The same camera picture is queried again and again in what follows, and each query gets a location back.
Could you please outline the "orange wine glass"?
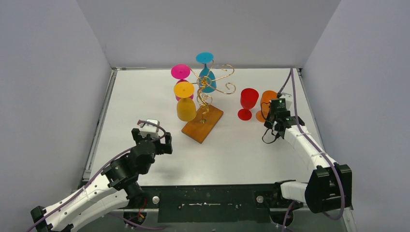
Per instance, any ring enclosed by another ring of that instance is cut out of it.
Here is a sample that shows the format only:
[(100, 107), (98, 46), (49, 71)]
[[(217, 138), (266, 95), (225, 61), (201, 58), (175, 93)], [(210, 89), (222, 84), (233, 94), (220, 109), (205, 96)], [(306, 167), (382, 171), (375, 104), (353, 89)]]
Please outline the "orange wine glass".
[(256, 119), (264, 123), (267, 119), (270, 110), (270, 101), (277, 98), (277, 93), (272, 90), (267, 90), (262, 93), (260, 100), (261, 109), (256, 113)]

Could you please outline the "red wine glass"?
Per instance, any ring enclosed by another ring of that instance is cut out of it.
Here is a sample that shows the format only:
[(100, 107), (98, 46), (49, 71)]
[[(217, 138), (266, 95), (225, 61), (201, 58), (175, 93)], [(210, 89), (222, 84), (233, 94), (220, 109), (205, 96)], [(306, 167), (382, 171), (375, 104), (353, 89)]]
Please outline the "red wine glass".
[(237, 113), (238, 117), (243, 121), (248, 121), (252, 118), (251, 109), (256, 105), (259, 98), (259, 93), (253, 88), (245, 88), (240, 94), (240, 104), (242, 109)]

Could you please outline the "gold wire rack wooden base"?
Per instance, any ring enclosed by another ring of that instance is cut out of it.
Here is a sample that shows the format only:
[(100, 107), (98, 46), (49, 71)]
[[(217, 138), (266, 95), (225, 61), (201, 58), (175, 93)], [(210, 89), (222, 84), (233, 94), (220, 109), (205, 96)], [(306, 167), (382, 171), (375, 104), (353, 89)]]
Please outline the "gold wire rack wooden base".
[[(214, 60), (207, 64), (207, 67), (213, 71)], [(224, 72), (230, 72), (222, 77), (215, 78), (215, 82), (222, 80), (234, 74), (235, 68), (230, 64), (222, 64), (220, 70)], [(199, 74), (191, 71), (197, 78), (195, 84), (198, 86), (198, 81), (200, 80)], [(199, 107), (196, 111), (196, 117), (192, 121), (189, 121), (182, 128), (181, 132), (193, 139), (194, 141), (202, 144), (210, 132), (214, 129), (216, 124), (223, 116), (223, 111), (215, 106), (213, 106), (213, 98), (210, 93), (203, 93), (203, 88), (199, 88), (196, 93), (196, 101)], [(226, 90), (215, 89), (215, 92), (232, 95), (236, 92), (236, 86), (232, 82), (227, 82), (225, 84)]]

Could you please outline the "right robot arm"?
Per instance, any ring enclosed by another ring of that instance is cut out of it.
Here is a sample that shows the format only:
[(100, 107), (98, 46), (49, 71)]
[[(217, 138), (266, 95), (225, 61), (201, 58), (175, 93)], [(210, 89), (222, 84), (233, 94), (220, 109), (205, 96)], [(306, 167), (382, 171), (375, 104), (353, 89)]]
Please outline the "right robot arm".
[(264, 126), (287, 141), (311, 172), (306, 183), (296, 180), (277, 182), (273, 203), (285, 207), (291, 201), (305, 203), (312, 213), (325, 213), (351, 206), (352, 170), (339, 164), (319, 147), (299, 116), (291, 115), (285, 99), (272, 99)]

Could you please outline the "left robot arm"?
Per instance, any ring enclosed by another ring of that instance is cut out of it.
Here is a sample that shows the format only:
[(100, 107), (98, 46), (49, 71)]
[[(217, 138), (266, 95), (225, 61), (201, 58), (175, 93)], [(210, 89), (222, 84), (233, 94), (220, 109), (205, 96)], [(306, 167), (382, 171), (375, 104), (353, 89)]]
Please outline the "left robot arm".
[(141, 123), (132, 129), (135, 146), (111, 158), (65, 199), (33, 208), (33, 225), (28, 231), (74, 232), (113, 210), (145, 206), (147, 196), (137, 183), (138, 177), (148, 173), (157, 155), (171, 154), (173, 148), (171, 133), (151, 122)]

